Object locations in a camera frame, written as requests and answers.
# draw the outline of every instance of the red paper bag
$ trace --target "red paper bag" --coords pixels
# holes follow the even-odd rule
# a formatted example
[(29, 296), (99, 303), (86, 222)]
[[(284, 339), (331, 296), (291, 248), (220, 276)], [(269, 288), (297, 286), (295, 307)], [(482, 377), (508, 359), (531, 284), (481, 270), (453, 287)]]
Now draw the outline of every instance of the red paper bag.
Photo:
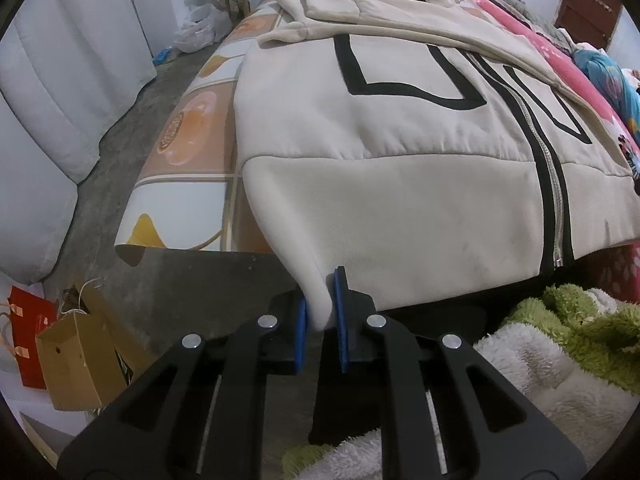
[(11, 289), (8, 302), (14, 336), (14, 347), (11, 350), (18, 361), (22, 384), (28, 388), (45, 390), (36, 350), (36, 334), (56, 320), (56, 306), (15, 286)]

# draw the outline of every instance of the yellow shape pattern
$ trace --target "yellow shape pattern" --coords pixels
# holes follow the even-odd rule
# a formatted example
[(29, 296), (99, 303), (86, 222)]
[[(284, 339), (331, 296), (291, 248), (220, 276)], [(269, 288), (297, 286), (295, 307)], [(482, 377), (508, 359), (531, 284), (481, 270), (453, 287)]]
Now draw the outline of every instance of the yellow shape pattern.
[(127, 244), (166, 249), (166, 245), (160, 238), (158, 231), (156, 231), (151, 217), (146, 213), (142, 213), (142, 215), (138, 217), (138, 221), (136, 225), (133, 226), (133, 231), (131, 232), (129, 240), (127, 240)]
[(633, 117), (629, 117), (626, 122), (626, 127), (629, 128), (629, 131), (634, 134), (638, 131), (638, 124), (634, 120)]
[(207, 77), (213, 74), (227, 59), (229, 58), (218, 56), (217, 54), (215, 56), (211, 56), (209, 60), (204, 64), (204, 66), (200, 69), (200, 72), (198, 72), (198, 76)]

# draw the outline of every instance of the wooden door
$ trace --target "wooden door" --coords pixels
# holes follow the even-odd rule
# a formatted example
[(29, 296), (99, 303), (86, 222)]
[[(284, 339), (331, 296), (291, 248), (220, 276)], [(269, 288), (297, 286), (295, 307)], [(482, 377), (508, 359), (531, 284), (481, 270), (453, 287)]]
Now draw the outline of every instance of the wooden door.
[(562, 0), (556, 27), (564, 27), (575, 43), (606, 48), (621, 7), (620, 0)]

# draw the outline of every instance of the white curtain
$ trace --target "white curtain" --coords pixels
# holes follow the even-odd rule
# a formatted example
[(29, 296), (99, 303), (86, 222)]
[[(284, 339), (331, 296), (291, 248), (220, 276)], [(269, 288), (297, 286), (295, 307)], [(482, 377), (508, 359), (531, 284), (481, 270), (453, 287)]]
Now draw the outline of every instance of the white curtain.
[(155, 76), (131, 0), (25, 0), (0, 41), (0, 270), (50, 272), (74, 183)]
[(0, 270), (37, 282), (58, 259), (76, 184), (31, 139), (0, 96)]
[(0, 43), (2, 94), (76, 183), (155, 76), (131, 0), (25, 0)]

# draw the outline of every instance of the beige hoodie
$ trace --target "beige hoodie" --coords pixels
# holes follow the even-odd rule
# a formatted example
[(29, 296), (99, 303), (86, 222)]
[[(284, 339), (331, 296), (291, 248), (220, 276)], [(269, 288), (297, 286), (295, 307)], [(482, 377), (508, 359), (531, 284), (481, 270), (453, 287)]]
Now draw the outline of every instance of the beige hoodie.
[(384, 310), (640, 237), (616, 139), (525, 38), (457, 6), (277, 1), (293, 21), (245, 56), (238, 157), (315, 328), (340, 265)]

